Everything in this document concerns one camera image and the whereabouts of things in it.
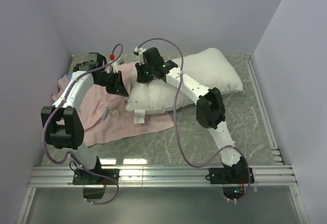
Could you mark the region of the pink cartoon pillowcase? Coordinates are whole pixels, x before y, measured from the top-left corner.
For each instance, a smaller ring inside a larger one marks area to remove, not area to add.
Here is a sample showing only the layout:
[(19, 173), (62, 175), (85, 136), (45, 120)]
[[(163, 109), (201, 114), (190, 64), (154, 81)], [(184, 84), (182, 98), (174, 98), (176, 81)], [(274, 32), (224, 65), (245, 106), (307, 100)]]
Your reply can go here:
[(168, 113), (146, 115), (144, 124), (134, 123), (134, 113), (126, 111), (126, 97), (108, 94), (105, 87), (93, 85), (86, 93), (78, 115), (90, 147), (123, 138), (159, 132), (174, 126)]

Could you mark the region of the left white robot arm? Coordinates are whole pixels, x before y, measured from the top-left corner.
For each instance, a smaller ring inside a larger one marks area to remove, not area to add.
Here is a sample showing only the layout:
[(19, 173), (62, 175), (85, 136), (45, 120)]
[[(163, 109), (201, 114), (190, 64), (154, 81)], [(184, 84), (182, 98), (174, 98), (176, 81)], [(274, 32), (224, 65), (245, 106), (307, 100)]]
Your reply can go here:
[(127, 97), (122, 72), (116, 64), (117, 58), (90, 52), (88, 59), (74, 66), (68, 86), (52, 106), (41, 110), (42, 146), (45, 155), (55, 164), (62, 164), (71, 157), (85, 171), (85, 178), (91, 184), (98, 184), (103, 178), (99, 159), (84, 143), (84, 128), (78, 109), (93, 86), (104, 87), (106, 92)]

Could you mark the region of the white pillow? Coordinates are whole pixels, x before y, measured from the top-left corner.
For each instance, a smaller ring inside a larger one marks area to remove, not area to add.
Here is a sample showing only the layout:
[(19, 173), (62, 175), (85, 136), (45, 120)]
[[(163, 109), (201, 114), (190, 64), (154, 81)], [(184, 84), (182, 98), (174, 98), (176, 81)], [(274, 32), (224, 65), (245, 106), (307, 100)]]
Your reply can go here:
[(172, 61), (178, 67), (170, 70), (167, 81), (153, 79), (148, 83), (138, 83), (136, 68), (132, 68), (126, 111), (143, 115), (163, 114), (195, 104), (199, 96), (206, 95), (215, 87), (223, 95), (243, 90), (236, 70), (216, 48)]

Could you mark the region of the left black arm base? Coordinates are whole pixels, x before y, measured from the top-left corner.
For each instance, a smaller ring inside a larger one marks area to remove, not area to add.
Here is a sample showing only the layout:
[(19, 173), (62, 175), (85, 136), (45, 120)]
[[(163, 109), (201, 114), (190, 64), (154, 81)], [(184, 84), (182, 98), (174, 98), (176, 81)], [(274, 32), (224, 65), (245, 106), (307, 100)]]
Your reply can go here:
[(104, 197), (107, 186), (116, 186), (116, 193), (110, 201), (118, 195), (119, 169), (103, 169), (99, 159), (97, 159), (96, 166), (92, 170), (85, 170), (81, 166), (78, 167), (75, 161), (70, 161), (69, 168), (74, 173), (72, 184), (74, 186), (83, 186), (84, 200), (90, 204), (98, 204), (94, 201)]

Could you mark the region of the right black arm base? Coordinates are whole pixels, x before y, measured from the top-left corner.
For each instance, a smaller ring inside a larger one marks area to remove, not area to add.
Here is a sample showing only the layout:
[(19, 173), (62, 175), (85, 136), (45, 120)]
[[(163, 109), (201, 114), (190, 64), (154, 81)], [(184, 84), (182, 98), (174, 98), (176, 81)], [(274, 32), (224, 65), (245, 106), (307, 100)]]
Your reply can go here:
[(222, 185), (222, 191), (227, 202), (237, 204), (242, 200), (251, 184), (255, 183), (252, 169), (246, 167), (240, 173), (227, 168), (210, 168), (205, 179), (211, 185)]

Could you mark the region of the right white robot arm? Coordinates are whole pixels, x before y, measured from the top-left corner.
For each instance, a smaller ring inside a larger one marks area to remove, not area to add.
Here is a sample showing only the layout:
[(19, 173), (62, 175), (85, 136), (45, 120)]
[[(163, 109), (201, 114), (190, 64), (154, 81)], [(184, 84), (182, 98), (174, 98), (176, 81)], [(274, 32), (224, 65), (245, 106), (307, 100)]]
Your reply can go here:
[(244, 173), (249, 172), (245, 157), (235, 147), (228, 131), (225, 106), (218, 88), (209, 88), (191, 78), (183, 71), (183, 66), (168, 60), (164, 61), (157, 48), (144, 49), (137, 47), (134, 54), (139, 57), (135, 65), (137, 81), (147, 83), (161, 79), (183, 92), (196, 105), (196, 120), (213, 137), (222, 158), (225, 177), (231, 183), (238, 182)]

